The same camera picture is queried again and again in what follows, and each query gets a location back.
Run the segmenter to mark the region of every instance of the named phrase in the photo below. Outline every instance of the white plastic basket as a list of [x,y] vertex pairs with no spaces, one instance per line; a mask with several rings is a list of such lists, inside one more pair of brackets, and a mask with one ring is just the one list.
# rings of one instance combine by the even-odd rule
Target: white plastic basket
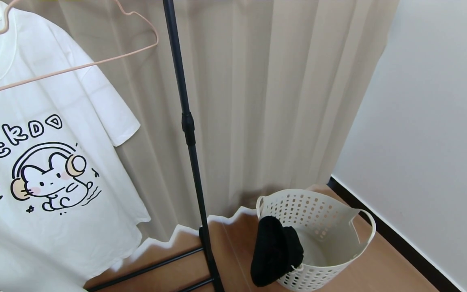
[[[371,236],[364,243],[352,224],[359,212],[365,213],[372,225]],[[367,249],[376,234],[376,222],[367,211],[307,190],[282,190],[259,197],[257,216],[274,216],[284,227],[297,231],[304,248],[302,265],[277,280],[295,292],[311,292],[327,284]]]

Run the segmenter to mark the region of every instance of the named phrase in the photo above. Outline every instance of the black baseboard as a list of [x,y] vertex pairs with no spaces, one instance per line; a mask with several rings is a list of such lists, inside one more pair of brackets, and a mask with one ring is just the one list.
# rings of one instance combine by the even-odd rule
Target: black baseboard
[[403,257],[405,257],[412,266],[414,266],[432,285],[441,292],[460,292],[460,290],[452,284],[444,275],[432,266],[420,253],[418,253],[406,240],[396,233],[390,226],[385,224],[383,220],[378,218],[367,206],[358,200],[351,192],[345,187],[340,185],[334,178],[330,178],[328,186],[340,196],[349,206],[353,208],[363,209],[372,214],[376,221],[376,228],[383,236]]

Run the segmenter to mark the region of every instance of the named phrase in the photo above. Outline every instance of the horizontal black bar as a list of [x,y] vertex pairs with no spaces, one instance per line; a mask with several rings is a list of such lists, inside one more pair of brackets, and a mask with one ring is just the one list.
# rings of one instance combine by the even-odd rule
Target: horizontal black bar
[[199,283],[197,283],[197,284],[194,284],[194,285],[192,285],[192,286],[189,286],[189,287],[187,287],[187,288],[184,288],[183,290],[179,290],[178,292],[189,292],[189,291],[192,291],[192,290],[196,290],[197,288],[199,288],[199,287],[201,287],[201,286],[204,286],[204,285],[206,285],[206,284],[211,283],[213,280],[214,280],[214,278],[211,278],[211,277],[210,277],[210,278],[208,278],[208,279],[206,279],[206,280],[204,280],[204,281],[201,281],[201,282],[199,282]]
[[340,185],[334,178],[330,178],[328,186],[344,200],[349,206],[353,208],[363,209],[371,213],[374,220],[376,220],[376,229],[399,253],[405,257],[407,261],[412,264],[432,285],[439,291],[444,292],[459,292],[459,289],[444,275],[432,266],[426,258],[416,251],[413,246],[408,244],[404,238],[397,234],[394,229],[388,226],[376,214],[374,214],[365,204],[358,200],[351,192],[349,192],[343,185]]
[[108,281],[104,284],[101,284],[101,285],[98,285],[98,286],[95,286],[95,287],[92,287],[92,288],[89,288],[87,289],[88,292],[95,292],[95,291],[98,291],[98,290],[101,290],[101,289],[104,289],[104,288],[107,288],[109,286],[112,286],[112,285],[115,285],[115,284],[118,284],[122,281],[126,281],[128,279],[131,279],[132,277],[136,277],[138,275],[141,275],[141,274],[144,274],[144,273],[147,273],[148,271],[152,271],[156,268],[159,268],[161,266],[165,266],[166,264],[170,264],[171,262],[174,262],[174,261],[177,261],[179,259],[182,259],[184,257],[188,257],[189,255],[193,255],[195,253],[198,253],[200,251],[203,251],[203,247],[198,247],[196,249],[193,249],[192,251],[187,251],[186,253],[182,253],[182,254],[179,254],[179,255],[176,255],[175,257],[172,257],[170,259],[167,259],[167,260],[164,260],[164,261],[161,261],[157,264],[154,264],[152,266],[147,266],[145,268],[142,268],[140,270],[137,270],[135,272],[132,272],[130,274],[127,274],[127,275],[124,275],[122,277],[119,277],[119,278],[116,278],[116,279],[113,279],[111,281]]

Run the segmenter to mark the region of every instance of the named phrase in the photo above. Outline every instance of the cartoon cat print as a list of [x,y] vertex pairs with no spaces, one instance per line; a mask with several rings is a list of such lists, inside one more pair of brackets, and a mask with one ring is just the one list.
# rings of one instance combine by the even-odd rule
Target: cartoon cat print
[[73,207],[82,202],[93,186],[70,176],[66,170],[67,157],[61,153],[54,153],[48,159],[49,169],[42,170],[34,165],[26,165],[21,170],[21,177],[25,182],[25,189],[31,196],[46,197],[43,203],[45,211],[54,211]]

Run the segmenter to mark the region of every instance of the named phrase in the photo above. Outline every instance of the white t-shirt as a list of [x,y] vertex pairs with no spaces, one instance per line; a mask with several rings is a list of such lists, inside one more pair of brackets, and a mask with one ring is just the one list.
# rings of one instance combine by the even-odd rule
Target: white t-shirt
[[[90,62],[58,26],[11,9],[0,86]],[[137,129],[96,66],[0,91],[0,290],[83,291],[137,248],[150,217],[113,148]]]

